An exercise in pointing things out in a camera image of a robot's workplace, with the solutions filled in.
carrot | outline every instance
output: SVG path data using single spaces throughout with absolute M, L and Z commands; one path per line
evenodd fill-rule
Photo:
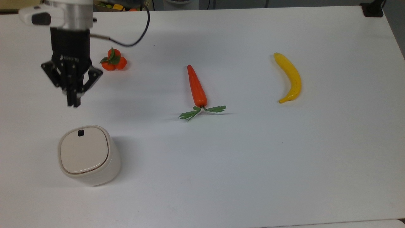
M 213 108 L 205 108 L 207 106 L 207 97 L 205 96 L 205 92 L 203 90 L 203 87 L 201 86 L 200 80 L 198 80 L 197 74 L 191 65 L 187 66 L 187 71 L 188 71 L 188 79 L 190 81 L 191 94 L 193 95 L 194 104 L 196 106 L 193 107 L 192 111 L 180 114 L 178 119 L 184 119 L 187 120 L 188 122 L 198 113 L 201 113 L 201 110 L 208 113 L 223 112 L 226 108 L 225 105 Z
M 191 94 L 193 95 L 194 104 L 199 108 L 203 108 L 207 106 L 207 97 L 205 96 L 203 87 L 201 86 L 197 74 L 191 65 L 187 66 L 187 71 L 188 71 L 188 79 L 190 80 L 190 88 Z

banana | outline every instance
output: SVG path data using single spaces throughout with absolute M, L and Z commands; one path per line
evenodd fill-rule
M 284 55 L 280 53 L 274 53 L 274 59 L 281 69 L 283 69 L 283 71 L 286 73 L 291 83 L 290 91 L 283 99 L 279 100 L 279 103 L 282 104 L 286 101 L 295 100 L 301 93 L 301 77 L 298 70 Z

table surface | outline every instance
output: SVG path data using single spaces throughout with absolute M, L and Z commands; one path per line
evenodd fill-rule
M 96 13 L 92 33 L 125 42 L 146 13 Z M 253 228 L 405 217 L 405 61 L 385 17 L 359 6 L 151 12 L 139 45 L 92 39 L 105 72 L 77 108 L 40 64 L 49 28 L 0 19 L 0 226 Z M 272 54 L 301 74 L 300 97 Z M 223 115 L 177 120 L 193 101 L 186 66 Z M 63 175 L 67 131 L 104 127 L 116 179 Z

white trash can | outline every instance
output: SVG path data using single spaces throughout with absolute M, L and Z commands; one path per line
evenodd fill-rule
M 163 0 L 164 10 L 199 10 L 199 0 Z

black cable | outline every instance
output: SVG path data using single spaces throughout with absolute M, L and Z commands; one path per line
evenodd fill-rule
M 124 46 L 124 47 L 132 47 L 132 46 L 135 46 L 137 43 L 139 43 L 139 42 L 142 40 L 143 36 L 145 36 L 145 33 L 146 33 L 146 31 L 148 30 L 148 27 L 149 27 L 149 22 L 150 22 L 150 20 L 151 20 L 151 16 L 150 16 L 148 7 L 144 6 L 144 8 L 146 9 L 146 13 L 148 14 L 148 21 L 146 22 L 146 26 L 145 26 L 145 29 L 144 29 L 142 35 L 141 35 L 141 36 L 139 37 L 139 39 L 138 39 L 137 41 L 135 41 L 134 43 L 125 44 L 125 43 L 121 43 L 121 42 L 119 42 L 119 41 L 116 41 L 116 40 L 114 40 L 114 39 L 111 38 L 111 37 L 107 37 L 107 36 L 103 36 L 103 35 L 97 35 L 97 34 L 90 34 L 90 37 L 98 38 L 98 39 L 104 39 L 104 40 L 110 40 L 110 41 L 112 41 L 112 42 L 114 42 L 114 43 L 116 43 L 116 44 L 118 44 L 118 45 Z

